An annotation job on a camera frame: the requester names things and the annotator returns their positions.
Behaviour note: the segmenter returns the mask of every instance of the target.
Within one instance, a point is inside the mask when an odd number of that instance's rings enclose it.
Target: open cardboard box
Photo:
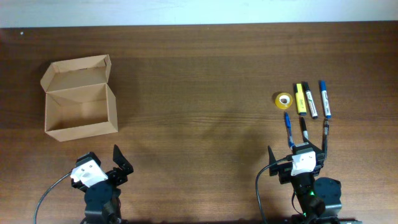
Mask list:
[[[51,63],[40,81],[46,92],[44,131],[58,141],[117,132],[110,71],[109,55]]]

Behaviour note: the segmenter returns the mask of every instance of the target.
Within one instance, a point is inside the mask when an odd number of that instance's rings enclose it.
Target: wooden table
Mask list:
[[[254,179],[267,146],[290,153],[272,95],[308,81],[323,114],[321,79],[333,116],[321,176],[342,183],[340,217],[398,219],[397,22],[0,29],[0,38],[0,223],[31,223],[44,191],[86,152],[111,169],[113,144],[135,169],[120,187],[124,218],[260,220]],[[50,62],[100,54],[113,64],[119,132],[57,142],[44,133],[40,79]],[[295,104],[287,112],[300,142]],[[320,146],[323,116],[306,118]],[[260,190],[268,217],[295,213],[290,184],[264,175]],[[78,223],[83,196],[62,182],[39,223]]]

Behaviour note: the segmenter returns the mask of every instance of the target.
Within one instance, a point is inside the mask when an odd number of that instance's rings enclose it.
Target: blue marker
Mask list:
[[[285,124],[287,131],[289,132],[289,139],[287,140],[287,144],[289,145],[290,149],[294,146],[293,142],[293,135],[292,135],[292,125],[290,124],[289,115],[285,112]]]
[[[325,110],[325,116],[326,116],[326,118],[330,119],[331,118],[330,105],[329,105],[329,100],[328,100],[328,94],[326,93],[325,81],[321,80],[320,86],[321,86],[321,94],[322,94],[322,100],[323,100],[323,109]]]

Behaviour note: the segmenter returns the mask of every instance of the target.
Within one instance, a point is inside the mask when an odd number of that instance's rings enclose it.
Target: white background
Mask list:
[[[398,0],[0,0],[0,27],[398,20]]]

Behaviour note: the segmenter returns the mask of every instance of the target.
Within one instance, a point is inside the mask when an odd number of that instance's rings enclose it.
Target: tape roll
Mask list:
[[[276,96],[275,99],[275,105],[279,107],[280,109],[287,109],[289,108],[293,103],[293,98],[290,94],[288,93],[279,93]]]

